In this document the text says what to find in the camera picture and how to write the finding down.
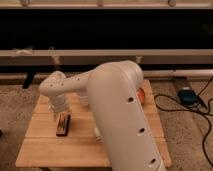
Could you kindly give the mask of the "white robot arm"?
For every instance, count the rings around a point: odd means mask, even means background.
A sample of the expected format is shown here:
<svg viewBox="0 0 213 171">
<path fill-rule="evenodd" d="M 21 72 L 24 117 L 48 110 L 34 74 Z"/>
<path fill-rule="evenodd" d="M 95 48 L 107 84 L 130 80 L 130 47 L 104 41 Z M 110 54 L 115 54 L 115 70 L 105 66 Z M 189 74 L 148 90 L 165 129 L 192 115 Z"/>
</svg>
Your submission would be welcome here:
<svg viewBox="0 0 213 171">
<path fill-rule="evenodd" d="M 108 62 L 72 77 L 55 71 L 39 91 L 57 112 L 66 93 L 86 94 L 113 171 L 166 171 L 137 94 L 142 80 L 135 62 Z"/>
</svg>

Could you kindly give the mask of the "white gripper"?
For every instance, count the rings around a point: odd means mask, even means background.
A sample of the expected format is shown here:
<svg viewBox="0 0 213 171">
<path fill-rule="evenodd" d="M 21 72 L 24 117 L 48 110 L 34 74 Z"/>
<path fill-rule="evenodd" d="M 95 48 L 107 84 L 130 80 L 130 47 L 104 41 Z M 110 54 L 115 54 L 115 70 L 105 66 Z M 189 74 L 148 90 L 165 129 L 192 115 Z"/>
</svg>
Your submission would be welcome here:
<svg viewBox="0 0 213 171">
<path fill-rule="evenodd" d="M 51 97 L 49 99 L 49 105 L 54 119 L 58 118 L 60 112 L 69 110 L 69 102 L 65 96 Z"/>
</svg>

